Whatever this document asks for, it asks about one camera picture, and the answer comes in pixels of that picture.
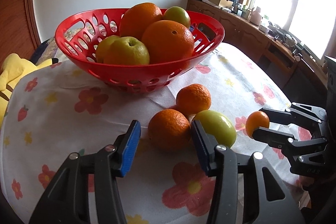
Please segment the black ear tip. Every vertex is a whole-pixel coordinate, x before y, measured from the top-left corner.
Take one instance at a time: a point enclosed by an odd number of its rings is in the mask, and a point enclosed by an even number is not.
[[[52,59],[51,59],[51,62],[52,62],[53,64],[58,63],[58,58],[52,58]]]

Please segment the white tablecloth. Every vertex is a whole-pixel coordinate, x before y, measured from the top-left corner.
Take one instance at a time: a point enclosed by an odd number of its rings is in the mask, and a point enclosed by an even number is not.
[[[144,95],[114,90],[70,61],[24,77],[11,96],[0,134],[1,188],[9,204],[28,223],[48,182],[71,152],[95,153],[112,144],[137,119],[142,138],[130,172],[118,180],[128,223],[205,223],[214,178],[201,171],[192,146],[163,153],[147,139],[151,117],[173,106],[177,92],[192,83],[205,85],[212,96],[211,109],[222,112],[235,125],[237,139],[232,149],[246,155],[262,152],[299,200],[298,176],[289,172],[287,159],[278,149],[250,139],[245,132],[251,112],[261,107],[284,110],[290,102],[253,61],[222,43],[196,68]],[[302,140],[309,137],[295,125],[271,124],[271,128]],[[91,222],[95,224],[93,176],[89,192]],[[241,190],[239,201],[241,218]]]

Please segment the fruit basket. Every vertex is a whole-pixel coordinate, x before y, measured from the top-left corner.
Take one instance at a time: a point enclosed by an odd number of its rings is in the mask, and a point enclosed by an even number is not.
[[[119,35],[119,24],[128,9],[98,9],[81,12],[65,19],[56,29],[60,50],[79,68],[110,86],[132,93],[144,93],[168,85],[172,80],[204,60],[224,38],[224,28],[215,19],[188,11],[190,30],[195,39],[193,56],[178,61],[145,66],[122,66],[96,63],[95,50],[100,41]],[[70,41],[64,34],[81,24],[83,28]],[[207,29],[212,35],[205,35]]]

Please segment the green apple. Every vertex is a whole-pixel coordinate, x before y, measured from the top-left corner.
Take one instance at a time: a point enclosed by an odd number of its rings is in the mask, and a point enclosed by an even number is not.
[[[106,37],[104,40],[102,40],[98,44],[96,52],[95,52],[97,63],[104,62],[104,57],[107,51],[109,50],[110,45],[118,38],[120,38],[118,35],[112,35],[112,36]]]
[[[110,65],[148,65],[149,53],[146,46],[137,38],[126,36],[116,39],[109,47],[105,64]]]
[[[231,121],[222,113],[213,110],[203,110],[194,118],[199,120],[207,134],[214,135],[219,144],[231,147],[237,137],[236,129]]]
[[[171,20],[178,22],[187,28],[190,28],[190,17],[188,13],[181,7],[171,7],[165,11],[163,15],[163,20]]]

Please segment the large orange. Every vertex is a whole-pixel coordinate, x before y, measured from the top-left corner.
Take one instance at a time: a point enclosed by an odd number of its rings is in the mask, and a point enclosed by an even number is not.
[[[146,28],[162,20],[160,8],[153,3],[141,3],[128,9],[120,21],[120,36],[131,36],[141,41]]]
[[[201,84],[186,86],[177,93],[176,106],[186,116],[208,110],[211,106],[210,92]]]
[[[247,117],[245,124],[247,135],[250,138],[253,138],[252,137],[253,131],[260,126],[269,128],[269,117],[265,112],[255,111]]]
[[[144,32],[141,42],[147,47],[151,63],[164,63],[191,57],[195,43],[190,30],[170,20],[151,24]]]
[[[190,140],[190,124],[186,117],[174,109],[165,109],[154,115],[148,124],[152,144],[164,151],[186,147]]]

